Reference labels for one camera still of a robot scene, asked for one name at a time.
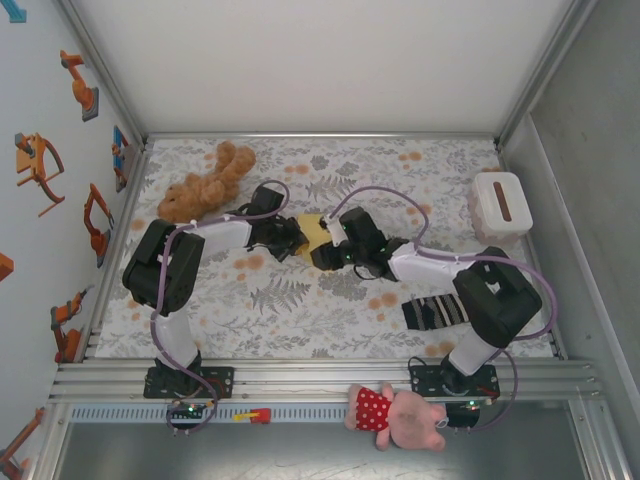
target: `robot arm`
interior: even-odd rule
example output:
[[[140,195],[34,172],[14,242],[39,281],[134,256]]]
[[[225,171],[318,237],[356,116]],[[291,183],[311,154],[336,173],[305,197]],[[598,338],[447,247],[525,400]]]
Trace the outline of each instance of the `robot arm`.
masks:
[[[189,370],[197,370],[193,362],[199,358],[191,336],[186,304],[193,293],[196,276],[203,259],[233,248],[265,246],[282,261],[305,242],[295,220],[274,215],[266,219],[252,216],[274,212],[284,196],[266,187],[256,189],[251,203],[230,212],[206,226],[187,226],[170,246],[164,283],[164,300],[156,319],[156,333],[163,351],[158,360],[175,369],[167,356]],[[124,286],[133,299],[156,309],[165,244],[176,225],[164,220],[153,221],[145,232],[123,275]]]
[[[514,266],[469,260],[475,256],[469,254],[460,260],[455,253],[399,238],[387,240],[361,207],[324,223],[331,243],[311,252],[318,268],[333,270],[353,264],[367,268],[374,277],[423,281],[458,294],[472,329],[442,362],[444,383],[454,393],[468,390],[471,377],[506,348],[542,308],[542,299]],[[478,255],[508,258],[497,247]]]

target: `patterned fabric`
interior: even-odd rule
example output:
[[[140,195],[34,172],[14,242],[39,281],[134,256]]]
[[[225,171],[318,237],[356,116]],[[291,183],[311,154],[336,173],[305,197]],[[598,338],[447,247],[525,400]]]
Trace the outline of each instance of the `patterned fabric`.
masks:
[[[402,304],[409,330],[435,330],[468,322],[467,311],[455,294],[414,298]]]
[[[154,357],[150,309],[133,302],[119,281],[127,262],[171,183],[215,164],[218,141],[159,140],[145,178],[111,292],[97,350],[99,357]],[[498,166],[490,140],[403,138],[243,138],[257,163],[240,182],[240,195],[224,210],[247,202],[256,186],[276,178],[291,188],[287,217],[329,212],[353,189],[383,185],[400,190],[429,213],[423,243],[458,252],[483,250],[475,238],[467,193],[474,176]],[[367,191],[347,208],[364,207],[387,235],[412,238],[422,218],[402,199]],[[521,245],[507,249],[524,260]],[[278,263],[262,248],[221,252],[204,260],[187,306],[191,332],[203,357],[216,358],[408,358],[441,356],[468,325],[408,330],[400,305],[412,298],[450,293],[429,284],[365,281],[351,269],[325,273],[290,257]],[[525,329],[542,326],[536,318]],[[516,356],[550,356],[548,342],[518,342]]]
[[[379,432],[389,426],[391,402],[377,392],[362,387],[356,402],[356,429]]]

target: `yellow sponge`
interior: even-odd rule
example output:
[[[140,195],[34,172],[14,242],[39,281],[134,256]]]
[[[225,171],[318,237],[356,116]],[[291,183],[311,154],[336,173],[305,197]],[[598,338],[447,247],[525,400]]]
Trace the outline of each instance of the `yellow sponge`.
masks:
[[[331,242],[331,234],[320,226],[320,220],[324,215],[320,213],[303,213],[298,215],[298,225],[302,234],[307,237],[309,243],[298,249],[296,255],[302,255],[309,264],[313,265],[311,252],[327,242]]]

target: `white wall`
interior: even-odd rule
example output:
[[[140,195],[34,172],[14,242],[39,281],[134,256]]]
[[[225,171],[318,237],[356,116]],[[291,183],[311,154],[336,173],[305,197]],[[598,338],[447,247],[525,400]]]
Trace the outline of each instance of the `white wall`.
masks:
[[[26,24],[9,24],[0,11],[0,252],[15,262],[15,271],[0,282],[0,448],[8,444],[46,401],[55,372],[56,351],[49,328],[50,309],[99,281],[96,256],[83,224],[89,182],[96,184],[114,215],[124,192],[116,198],[111,157],[116,115],[100,92],[100,114],[83,123],[71,92],[71,75],[60,65],[60,49],[77,53],[52,2],[20,0]],[[95,86],[90,71],[79,67]],[[33,181],[16,173],[14,135],[35,132],[57,149],[65,172],[51,189],[65,200],[38,218],[49,200]],[[55,171],[45,155],[47,172]],[[94,208],[94,224],[107,228]],[[91,313],[97,289],[85,299],[73,322]]]
[[[146,129],[497,133],[570,0],[75,0]]]

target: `stuffed toy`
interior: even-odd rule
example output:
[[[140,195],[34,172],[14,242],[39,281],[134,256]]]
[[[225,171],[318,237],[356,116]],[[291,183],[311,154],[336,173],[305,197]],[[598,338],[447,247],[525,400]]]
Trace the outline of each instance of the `stuffed toy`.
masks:
[[[158,205],[158,216],[171,223],[200,220],[238,196],[238,182],[255,163],[256,154],[249,147],[221,143],[215,169],[203,176],[190,173],[184,183],[171,185]]]
[[[349,411],[344,424],[349,430],[377,432],[376,447],[386,450],[389,439],[407,450],[444,450],[445,439],[436,425],[447,417],[442,405],[431,405],[414,392],[401,391],[395,396],[388,383],[382,394],[361,385],[349,388]]]

